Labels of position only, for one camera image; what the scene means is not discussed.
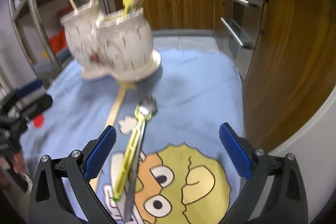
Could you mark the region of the person's left hand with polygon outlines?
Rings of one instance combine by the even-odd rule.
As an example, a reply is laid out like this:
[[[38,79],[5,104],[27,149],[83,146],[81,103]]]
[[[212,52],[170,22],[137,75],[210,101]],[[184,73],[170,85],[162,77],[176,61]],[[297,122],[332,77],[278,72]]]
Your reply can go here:
[[[6,159],[1,156],[0,157],[0,166],[3,167],[7,163]],[[23,157],[23,151],[20,151],[13,155],[12,161],[13,169],[15,173],[26,173],[26,163]]]

